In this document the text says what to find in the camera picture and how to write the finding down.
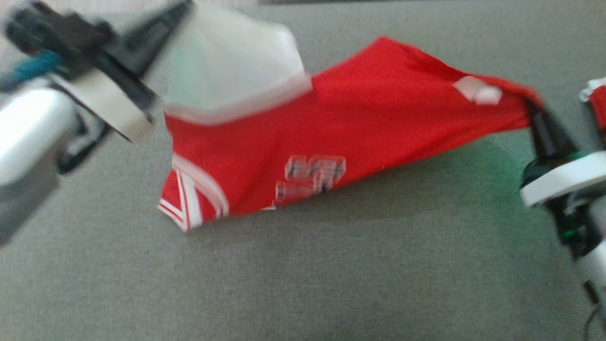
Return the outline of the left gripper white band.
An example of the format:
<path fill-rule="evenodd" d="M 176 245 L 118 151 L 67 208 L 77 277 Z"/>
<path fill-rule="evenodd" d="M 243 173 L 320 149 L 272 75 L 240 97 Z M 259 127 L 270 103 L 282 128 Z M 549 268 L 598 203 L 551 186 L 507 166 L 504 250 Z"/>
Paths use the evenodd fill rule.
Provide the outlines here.
<path fill-rule="evenodd" d="M 191 0 L 161 9 L 127 31 L 124 48 L 50 48 L 59 56 L 54 80 L 121 136 L 133 143 L 145 142 L 154 131 L 158 96 L 144 80 L 191 11 Z"/>

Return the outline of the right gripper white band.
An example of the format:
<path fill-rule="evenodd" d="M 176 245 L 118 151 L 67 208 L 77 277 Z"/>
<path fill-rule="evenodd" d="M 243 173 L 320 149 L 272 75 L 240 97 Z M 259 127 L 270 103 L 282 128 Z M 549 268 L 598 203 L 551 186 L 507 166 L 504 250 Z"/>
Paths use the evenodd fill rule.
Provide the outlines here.
<path fill-rule="evenodd" d="M 551 110 L 525 99 L 537 159 L 569 157 L 579 149 Z M 529 184 L 520 194 L 526 207 L 534 207 L 606 179 L 606 152 L 599 151 L 563 164 Z"/>

